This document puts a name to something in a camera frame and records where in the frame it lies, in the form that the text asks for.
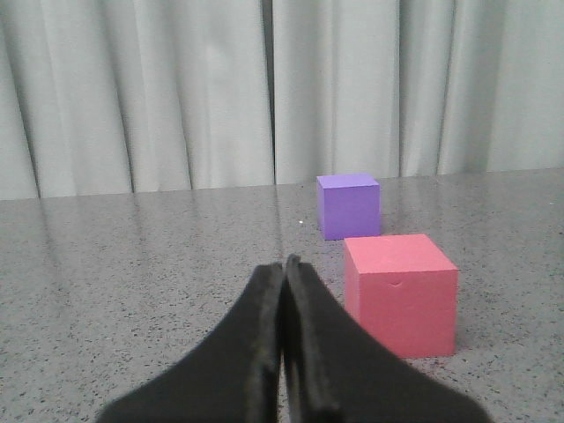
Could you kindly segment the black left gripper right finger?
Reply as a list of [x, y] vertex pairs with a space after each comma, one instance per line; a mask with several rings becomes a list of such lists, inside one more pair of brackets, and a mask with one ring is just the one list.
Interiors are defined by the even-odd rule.
[[476, 401], [369, 336], [296, 255], [286, 262], [282, 306], [291, 421], [490, 421]]

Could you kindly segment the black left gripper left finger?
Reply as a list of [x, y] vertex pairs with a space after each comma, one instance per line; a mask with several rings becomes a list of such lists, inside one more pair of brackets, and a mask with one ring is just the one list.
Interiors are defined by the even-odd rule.
[[108, 405], [100, 422], [275, 422], [280, 263], [257, 266], [221, 322], [165, 373]]

